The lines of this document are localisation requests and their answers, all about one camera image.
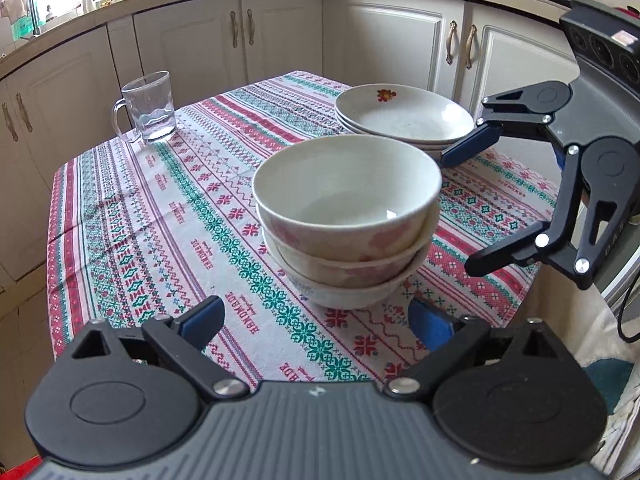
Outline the large white floral plate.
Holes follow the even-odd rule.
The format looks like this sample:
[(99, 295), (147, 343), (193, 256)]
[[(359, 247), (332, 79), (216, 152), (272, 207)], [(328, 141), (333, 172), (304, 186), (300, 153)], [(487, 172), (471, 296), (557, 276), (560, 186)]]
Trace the large white floral plate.
[(456, 142), (470, 133), (473, 117), (458, 103), (404, 84), (362, 84), (336, 99), (337, 113), (370, 133), (408, 142)]

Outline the clear glass mug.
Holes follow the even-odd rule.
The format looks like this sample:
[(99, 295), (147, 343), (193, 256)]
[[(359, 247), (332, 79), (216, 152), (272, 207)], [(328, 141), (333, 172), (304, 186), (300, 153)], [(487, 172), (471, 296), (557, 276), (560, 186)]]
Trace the clear glass mug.
[[(122, 132), (118, 125), (118, 112), (123, 107), (132, 120), (132, 129), (127, 132)], [(177, 122), (168, 70), (143, 75), (125, 84), (122, 98), (112, 108), (112, 126), (116, 136), (126, 143), (142, 140), (149, 144), (170, 136)]]

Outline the patterned woven tablecloth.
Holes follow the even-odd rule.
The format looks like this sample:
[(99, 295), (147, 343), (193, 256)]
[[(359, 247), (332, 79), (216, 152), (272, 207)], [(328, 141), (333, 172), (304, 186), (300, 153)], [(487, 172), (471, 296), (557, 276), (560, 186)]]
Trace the patterned woven tablecloth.
[(253, 174), (280, 148), (339, 133), (334, 102), (343, 90), (298, 70), (180, 108), (166, 141), (113, 139), (66, 162), (53, 179), (48, 227), (53, 352), (94, 318), (137, 326), (216, 295), (226, 319), (206, 356), (243, 382), (385, 382), (424, 356), (408, 322), (413, 299), (508, 324), (536, 269), (470, 278), (465, 259), (549, 218), (558, 190), (494, 150), (445, 172), (424, 265), (369, 309), (314, 306), (271, 257)]

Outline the white bowl pink pattern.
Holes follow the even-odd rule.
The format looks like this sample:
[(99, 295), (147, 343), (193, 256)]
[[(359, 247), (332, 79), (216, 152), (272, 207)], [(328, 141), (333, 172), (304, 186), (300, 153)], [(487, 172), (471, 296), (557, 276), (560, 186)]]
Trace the white bowl pink pattern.
[(307, 255), (378, 260), (418, 238), (442, 173), (430, 155), (380, 136), (325, 136), (291, 145), (254, 173), (262, 224)]

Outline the beige kitchen cabinets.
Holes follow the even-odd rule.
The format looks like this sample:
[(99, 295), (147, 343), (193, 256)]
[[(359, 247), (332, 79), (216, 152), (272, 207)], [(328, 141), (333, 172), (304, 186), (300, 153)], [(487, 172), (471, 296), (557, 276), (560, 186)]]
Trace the beige kitchen cabinets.
[(547, 0), (125, 0), (1, 59), (1, 284), (46, 258), (52, 178), (111, 139), (120, 90), (167, 70), (177, 106), (292, 70), (390, 81), (476, 112), (577, 64)]

